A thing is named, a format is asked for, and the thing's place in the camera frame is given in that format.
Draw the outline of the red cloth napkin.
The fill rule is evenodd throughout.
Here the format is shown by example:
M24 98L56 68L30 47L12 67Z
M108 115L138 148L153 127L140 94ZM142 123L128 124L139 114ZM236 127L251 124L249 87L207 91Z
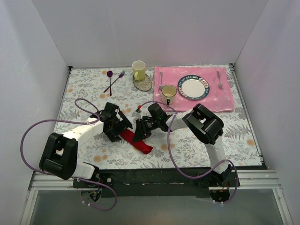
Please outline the red cloth napkin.
M130 143L132 146L134 146L137 150L139 150L141 153L143 154L149 154L153 147L147 145L146 143L144 143L142 140L137 141L137 142L133 142L133 138L134 138L134 133L128 129L126 129L125 131L123 131L120 136L126 140L128 143Z

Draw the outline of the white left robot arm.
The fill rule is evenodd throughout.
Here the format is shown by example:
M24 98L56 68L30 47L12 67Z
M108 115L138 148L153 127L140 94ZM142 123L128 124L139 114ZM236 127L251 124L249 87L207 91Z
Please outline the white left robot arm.
M120 108L106 103L103 110L92 113L85 123L62 134L52 133L46 142L39 168L64 180L83 178L88 187L96 187L100 176L96 167L77 160L78 149L94 136L104 133L111 142L120 140L120 134L132 128Z

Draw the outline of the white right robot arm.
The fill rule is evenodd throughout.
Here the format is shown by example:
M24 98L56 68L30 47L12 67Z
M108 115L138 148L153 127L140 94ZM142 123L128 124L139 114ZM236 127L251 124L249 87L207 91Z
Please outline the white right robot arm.
M223 186L229 181L233 165L226 159L223 147L223 121L202 104L195 105L192 109L168 115L157 101L150 101L148 107L150 117L143 116L136 120L136 129L133 142L138 142L151 136L154 129L160 128L167 132L167 146L171 161L177 171L192 180L210 177L213 184ZM195 137L205 145L210 159L210 170L202 175L190 176L185 174L175 163L171 153L170 133L172 131L189 128Z

